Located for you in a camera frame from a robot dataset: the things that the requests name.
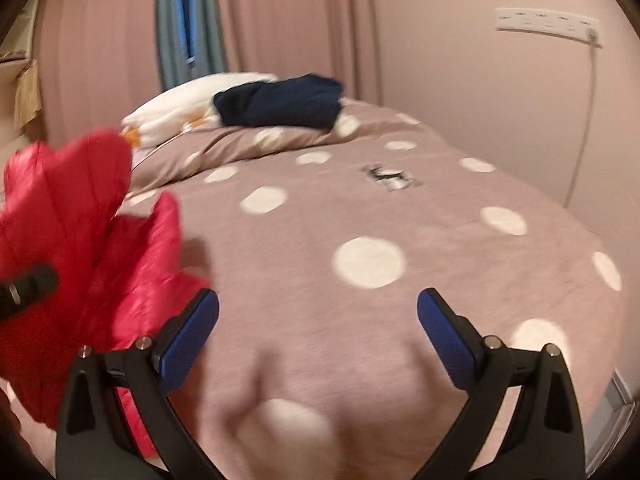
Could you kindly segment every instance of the folded navy garment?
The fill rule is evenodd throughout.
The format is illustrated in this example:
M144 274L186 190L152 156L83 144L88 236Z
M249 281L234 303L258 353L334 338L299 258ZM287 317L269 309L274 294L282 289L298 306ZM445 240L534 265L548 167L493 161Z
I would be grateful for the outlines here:
M342 108L342 83L315 74L235 86L213 97L225 126L331 129Z

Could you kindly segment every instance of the blue curtain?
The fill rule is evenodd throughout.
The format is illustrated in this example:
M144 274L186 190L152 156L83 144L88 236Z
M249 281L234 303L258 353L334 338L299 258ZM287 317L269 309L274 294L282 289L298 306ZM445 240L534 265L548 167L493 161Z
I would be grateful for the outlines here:
M168 90L191 79L182 0L156 0L156 34L162 90Z
M220 32L218 0L193 0L191 35L196 77L228 70Z
M228 70L217 0L156 0L164 90Z

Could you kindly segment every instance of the power strip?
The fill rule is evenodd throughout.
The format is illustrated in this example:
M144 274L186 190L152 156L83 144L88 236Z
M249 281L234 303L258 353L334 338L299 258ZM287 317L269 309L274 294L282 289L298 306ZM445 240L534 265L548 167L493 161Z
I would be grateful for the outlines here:
M602 45L600 22L588 16L543 9L495 9L498 30L520 30L561 36L570 40L590 42L591 29L596 31L598 46Z

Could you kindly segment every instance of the red puffer jacket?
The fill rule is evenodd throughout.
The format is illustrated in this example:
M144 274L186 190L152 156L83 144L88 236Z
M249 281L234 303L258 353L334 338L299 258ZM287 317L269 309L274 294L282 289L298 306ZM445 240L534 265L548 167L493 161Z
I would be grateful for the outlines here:
M55 428L78 349L128 348L182 311L204 280L183 273L175 198L162 193L148 218L116 214L129 189L130 146L116 132L82 137L59 152L33 144L4 169L0 279L40 262L60 286L0 322L0 376L37 422ZM154 453L129 392L123 407L145 456Z

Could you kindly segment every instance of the electrical cable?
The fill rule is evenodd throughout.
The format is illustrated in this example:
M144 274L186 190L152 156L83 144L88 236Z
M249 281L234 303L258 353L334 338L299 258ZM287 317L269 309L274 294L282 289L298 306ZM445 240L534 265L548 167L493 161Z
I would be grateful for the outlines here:
M565 209L569 207L571 200L574 198L575 187L578 184L578 176L580 175L580 168L582 167L582 160L584 158L584 151L587 147L589 134L591 133L591 122L593 121L593 108L596 101L596 88L597 88L597 76L598 76L598 66L596 63L597 51L598 51L598 33L594 28L591 28L589 30L589 58L591 63L591 83L590 83L590 92L589 92L589 105L587 108L587 118L584 125L584 133L582 134L580 148L578 149L578 157L575 161L574 172L572 174L571 182L569 184L569 190L567 191L566 198L564 199L564 204L562 205Z

